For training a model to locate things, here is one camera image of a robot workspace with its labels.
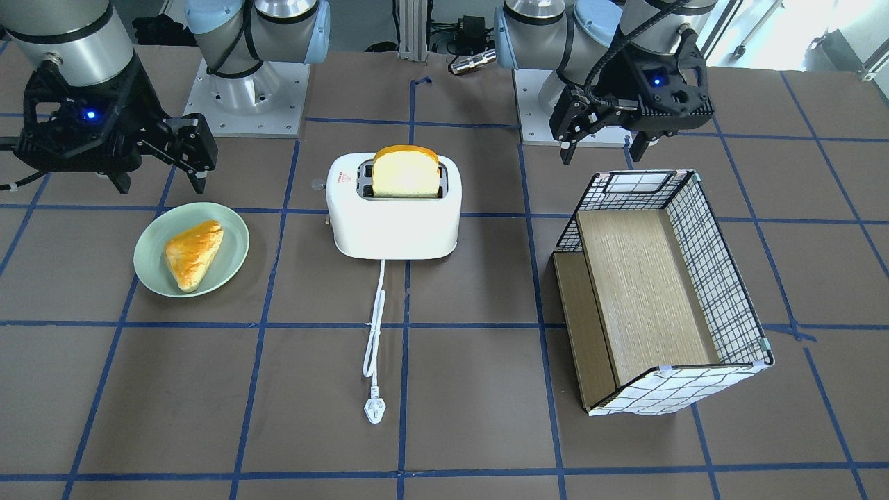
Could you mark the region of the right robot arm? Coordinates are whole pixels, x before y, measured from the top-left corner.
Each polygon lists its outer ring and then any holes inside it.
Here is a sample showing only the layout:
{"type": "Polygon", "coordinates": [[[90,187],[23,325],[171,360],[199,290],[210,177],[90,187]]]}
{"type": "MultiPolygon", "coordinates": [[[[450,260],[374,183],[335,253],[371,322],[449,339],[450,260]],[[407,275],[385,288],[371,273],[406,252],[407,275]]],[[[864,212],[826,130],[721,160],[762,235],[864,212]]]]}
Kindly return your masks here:
{"type": "MultiPolygon", "coordinates": [[[[326,1],[188,1],[188,29],[202,51],[214,108],[260,117],[290,94],[274,64],[318,64],[329,47],[326,1]]],[[[23,124],[2,139],[33,173],[93,173],[122,194],[143,156],[187,175],[201,194],[216,168],[213,120],[164,111],[117,10],[108,1],[3,1],[2,31],[33,66],[23,124]]]]}

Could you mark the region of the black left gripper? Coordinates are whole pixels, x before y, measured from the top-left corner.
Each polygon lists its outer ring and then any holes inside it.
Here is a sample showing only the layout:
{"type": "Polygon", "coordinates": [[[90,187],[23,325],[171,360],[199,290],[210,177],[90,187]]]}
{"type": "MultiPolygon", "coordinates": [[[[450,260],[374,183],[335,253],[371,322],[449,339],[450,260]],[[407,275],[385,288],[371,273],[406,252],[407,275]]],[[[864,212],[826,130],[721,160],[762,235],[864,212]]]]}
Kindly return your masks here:
{"type": "Polygon", "coordinates": [[[636,133],[631,143],[635,163],[660,137],[704,126],[715,114],[706,82],[700,66],[620,66],[594,86],[597,101],[580,88],[565,87],[549,118],[562,164],[571,164],[580,140],[607,126],[636,133]]]}

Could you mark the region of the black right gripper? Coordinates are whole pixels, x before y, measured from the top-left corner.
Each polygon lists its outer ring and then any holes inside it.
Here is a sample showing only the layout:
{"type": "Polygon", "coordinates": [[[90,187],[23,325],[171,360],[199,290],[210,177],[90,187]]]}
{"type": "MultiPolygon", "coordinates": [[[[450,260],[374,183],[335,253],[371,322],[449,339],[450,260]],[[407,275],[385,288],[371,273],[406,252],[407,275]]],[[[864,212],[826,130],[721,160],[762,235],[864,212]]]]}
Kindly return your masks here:
{"type": "Polygon", "coordinates": [[[169,116],[137,55],[115,77],[121,94],[115,102],[115,133],[119,138],[119,165],[106,177],[122,195],[131,189],[132,171],[142,164],[143,155],[184,171],[194,193],[206,189],[208,172],[216,168],[218,146],[207,119],[199,112],[182,117],[169,116]]]}

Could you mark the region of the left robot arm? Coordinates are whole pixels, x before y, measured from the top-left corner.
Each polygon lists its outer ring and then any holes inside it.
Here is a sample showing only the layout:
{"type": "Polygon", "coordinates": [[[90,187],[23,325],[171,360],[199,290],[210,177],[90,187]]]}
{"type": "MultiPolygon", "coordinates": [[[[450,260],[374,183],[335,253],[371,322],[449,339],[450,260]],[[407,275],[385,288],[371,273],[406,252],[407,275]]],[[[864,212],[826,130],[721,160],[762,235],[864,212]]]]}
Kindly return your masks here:
{"type": "Polygon", "coordinates": [[[547,126],[569,164],[603,128],[635,133],[638,161],[654,140],[715,114],[699,29],[715,1],[505,1],[495,53],[508,69],[551,70],[560,85],[547,126]]]}

